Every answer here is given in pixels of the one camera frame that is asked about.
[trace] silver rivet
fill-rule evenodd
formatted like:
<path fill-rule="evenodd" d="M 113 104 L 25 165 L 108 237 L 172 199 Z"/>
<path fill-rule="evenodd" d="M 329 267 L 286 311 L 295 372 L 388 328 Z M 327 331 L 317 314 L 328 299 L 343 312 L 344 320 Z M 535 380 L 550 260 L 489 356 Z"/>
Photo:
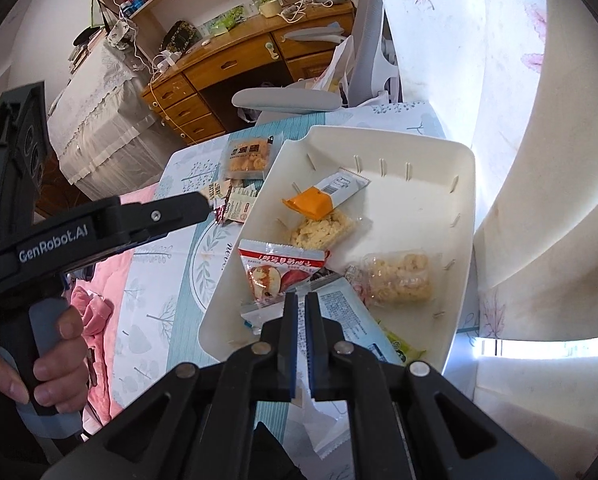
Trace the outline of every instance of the silver rivet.
<path fill-rule="evenodd" d="M 195 373 L 196 369 L 192 363 L 181 363 L 175 368 L 175 374 L 179 379 L 189 379 Z"/>
<path fill-rule="evenodd" d="M 354 352 L 354 345 L 349 341 L 335 343 L 335 352 L 339 355 L 350 355 Z"/>
<path fill-rule="evenodd" d="M 410 373 L 416 377 L 425 377 L 430 373 L 430 367 L 423 361 L 414 361 L 410 365 Z"/>
<path fill-rule="evenodd" d="M 270 343 L 266 343 L 265 341 L 254 343 L 250 349 L 254 355 L 268 355 L 272 351 Z"/>

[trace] hand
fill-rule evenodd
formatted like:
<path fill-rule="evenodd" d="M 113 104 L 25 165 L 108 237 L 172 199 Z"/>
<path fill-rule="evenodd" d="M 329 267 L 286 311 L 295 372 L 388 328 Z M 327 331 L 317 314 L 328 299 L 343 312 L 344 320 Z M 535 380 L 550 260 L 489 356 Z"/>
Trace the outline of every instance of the hand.
<path fill-rule="evenodd" d="M 83 322 L 79 311 L 71 306 L 57 321 L 63 339 L 34 362 L 34 376 L 45 381 L 34 389 L 34 398 L 42 406 L 56 406 L 60 413 L 81 410 L 88 400 L 88 346 L 81 337 Z M 27 404 L 26 386 L 16 371 L 0 356 L 0 392 L 10 399 Z"/>

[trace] pink garment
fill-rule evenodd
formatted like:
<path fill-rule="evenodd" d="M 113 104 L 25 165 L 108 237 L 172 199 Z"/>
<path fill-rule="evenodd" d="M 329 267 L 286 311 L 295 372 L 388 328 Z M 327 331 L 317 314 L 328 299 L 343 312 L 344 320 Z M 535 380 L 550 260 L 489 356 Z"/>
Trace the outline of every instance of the pink garment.
<path fill-rule="evenodd" d="M 154 192 L 158 184 L 144 187 L 138 191 L 128 193 L 121 197 L 122 203 L 141 202 L 146 203 L 152 200 Z M 95 275 L 90 282 L 77 280 L 77 286 L 81 286 L 92 292 L 96 292 L 105 298 L 106 303 L 112 307 L 112 314 L 108 319 L 108 325 L 103 332 L 103 362 L 106 368 L 106 401 L 98 404 L 93 404 L 97 413 L 106 412 L 108 414 L 99 415 L 108 421 L 117 416 L 123 410 L 121 406 L 114 399 L 110 397 L 110 386 L 112 385 L 112 366 L 114 365 L 114 345 L 116 343 L 116 330 L 119 326 L 119 313 L 121 311 L 121 302 L 124 298 L 125 282 L 130 271 L 130 264 L 132 263 L 132 256 L 134 250 L 125 251 L 125 253 L 111 256 L 104 262 L 96 264 Z"/>
<path fill-rule="evenodd" d="M 88 400 L 95 408 L 101 422 L 107 424 L 111 420 L 110 392 L 108 371 L 103 356 L 103 330 L 112 314 L 113 306 L 96 294 L 90 297 L 88 292 L 78 285 L 72 291 L 71 303 L 83 319 L 83 337 L 88 343 L 88 348 L 94 349 L 93 368 L 96 373 L 96 386 L 90 388 Z"/>

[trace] pink blanket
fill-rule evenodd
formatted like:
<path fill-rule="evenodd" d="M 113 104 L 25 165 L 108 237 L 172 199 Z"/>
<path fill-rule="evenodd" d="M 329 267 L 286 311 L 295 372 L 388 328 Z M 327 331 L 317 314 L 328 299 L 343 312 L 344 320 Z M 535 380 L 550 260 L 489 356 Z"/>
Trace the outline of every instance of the pink blanket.
<path fill-rule="evenodd" d="M 158 184 L 145 187 L 138 191 L 128 193 L 121 197 L 122 203 L 130 202 L 149 202 L 152 200 L 154 192 Z M 88 400 L 96 410 L 97 415 L 102 423 L 109 422 L 114 416 L 121 412 L 122 407 L 117 404 L 110 396 L 110 386 L 112 384 L 112 365 L 114 363 L 114 344 L 116 342 L 116 329 L 119 325 L 119 313 L 121 311 L 121 302 L 124 297 L 125 282 L 130 271 L 130 264 L 132 263 L 132 255 L 134 250 L 125 251 L 125 253 L 117 254 L 107 260 L 96 264 L 95 275 L 91 282 L 84 282 L 77 280 L 77 287 L 82 289 L 83 295 L 86 290 L 95 292 L 100 298 L 100 303 L 91 304 L 88 301 L 83 306 L 81 313 L 84 317 L 84 325 L 86 331 L 84 336 L 88 342 L 88 346 L 95 349 L 95 371 L 98 378 L 98 386 L 90 390 Z M 80 302 L 84 303 L 86 300 L 80 296 Z M 106 309 L 110 309 L 108 322 L 103 329 L 103 332 L 98 331 L 101 324 L 101 316 L 104 316 Z"/>

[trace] chair backrest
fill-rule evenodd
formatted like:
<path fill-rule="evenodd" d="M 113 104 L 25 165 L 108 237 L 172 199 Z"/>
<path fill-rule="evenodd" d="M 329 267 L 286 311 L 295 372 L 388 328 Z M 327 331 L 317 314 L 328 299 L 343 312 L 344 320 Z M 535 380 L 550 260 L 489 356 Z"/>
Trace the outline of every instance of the chair backrest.
<path fill-rule="evenodd" d="M 372 91 L 372 74 L 375 70 L 378 49 L 381 49 L 383 11 L 383 0 L 359 0 L 352 26 L 356 59 L 348 90 L 350 107 L 358 106 L 376 97 Z"/>

